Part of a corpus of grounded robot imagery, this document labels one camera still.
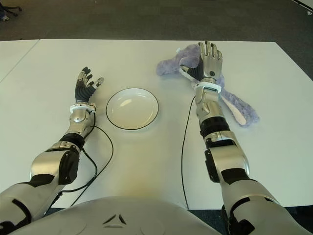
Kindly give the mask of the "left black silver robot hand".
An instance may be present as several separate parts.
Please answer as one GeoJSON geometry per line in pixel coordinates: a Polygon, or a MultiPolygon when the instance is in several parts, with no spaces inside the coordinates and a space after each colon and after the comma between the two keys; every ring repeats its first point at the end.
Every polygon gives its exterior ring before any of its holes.
{"type": "Polygon", "coordinates": [[[74,95],[76,103],[89,103],[89,99],[93,96],[98,87],[101,86],[104,82],[103,77],[98,78],[95,82],[90,81],[91,78],[91,69],[88,67],[84,67],[78,75],[75,86],[74,95]]]}

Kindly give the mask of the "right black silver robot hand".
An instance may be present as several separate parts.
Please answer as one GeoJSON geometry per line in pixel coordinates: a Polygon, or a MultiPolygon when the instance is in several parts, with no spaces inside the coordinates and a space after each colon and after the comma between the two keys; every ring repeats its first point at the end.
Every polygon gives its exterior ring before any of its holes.
{"type": "Polygon", "coordinates": [[[222,53],[209,41],[199,42],[198,45],[200,48],[198,64],[192,68],[181,63],[179,71],[188,79],[215,83],[222,73],[222,53]]]}

